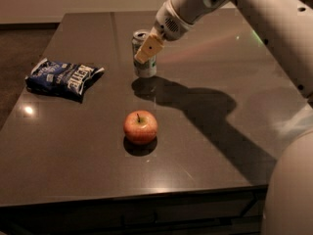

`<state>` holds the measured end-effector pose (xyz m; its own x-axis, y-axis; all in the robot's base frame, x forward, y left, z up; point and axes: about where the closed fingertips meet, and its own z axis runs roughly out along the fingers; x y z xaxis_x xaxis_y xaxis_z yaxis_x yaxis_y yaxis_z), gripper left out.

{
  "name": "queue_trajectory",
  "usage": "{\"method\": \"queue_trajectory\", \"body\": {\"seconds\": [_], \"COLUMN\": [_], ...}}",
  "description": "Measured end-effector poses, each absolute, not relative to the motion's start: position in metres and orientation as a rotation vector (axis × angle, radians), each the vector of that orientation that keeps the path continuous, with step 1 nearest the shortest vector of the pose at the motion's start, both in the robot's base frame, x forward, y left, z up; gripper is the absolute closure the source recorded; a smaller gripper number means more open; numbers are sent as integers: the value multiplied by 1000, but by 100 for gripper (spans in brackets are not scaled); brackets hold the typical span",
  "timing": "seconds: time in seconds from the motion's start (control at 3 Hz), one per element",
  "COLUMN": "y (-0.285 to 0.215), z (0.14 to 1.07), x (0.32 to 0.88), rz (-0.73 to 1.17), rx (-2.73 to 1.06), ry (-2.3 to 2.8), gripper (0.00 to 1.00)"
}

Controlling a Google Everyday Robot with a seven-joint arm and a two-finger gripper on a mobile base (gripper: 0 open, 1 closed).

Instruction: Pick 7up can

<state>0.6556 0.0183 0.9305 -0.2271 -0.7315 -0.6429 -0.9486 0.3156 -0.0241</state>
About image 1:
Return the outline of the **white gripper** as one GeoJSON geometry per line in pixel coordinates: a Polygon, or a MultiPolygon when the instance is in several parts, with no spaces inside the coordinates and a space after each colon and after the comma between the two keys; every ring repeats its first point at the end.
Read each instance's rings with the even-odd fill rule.
{"type": "Polygon", "coordinates": [[[187,0],[167,0],[156,13],[152,33],[139,47],[134,55],[135,60],[144,64],[163,49],[163,40],[180,39],[194,22],[192,7],[187,0]]]}

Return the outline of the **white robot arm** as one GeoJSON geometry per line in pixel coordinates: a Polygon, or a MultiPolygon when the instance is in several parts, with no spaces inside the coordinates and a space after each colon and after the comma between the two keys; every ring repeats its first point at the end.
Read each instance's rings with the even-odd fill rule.
{"type": "MultiPolygon", "coordinates": [[[[299,0],[167,0],[134,55],[145,63],[165,41],[181,38],[204,15],[232,2],[302,97],[313,97],[313,14],[299,0]]],[[[277,161],[263,209],[261,235],[313,235],[313,130],[277,161]]]]}

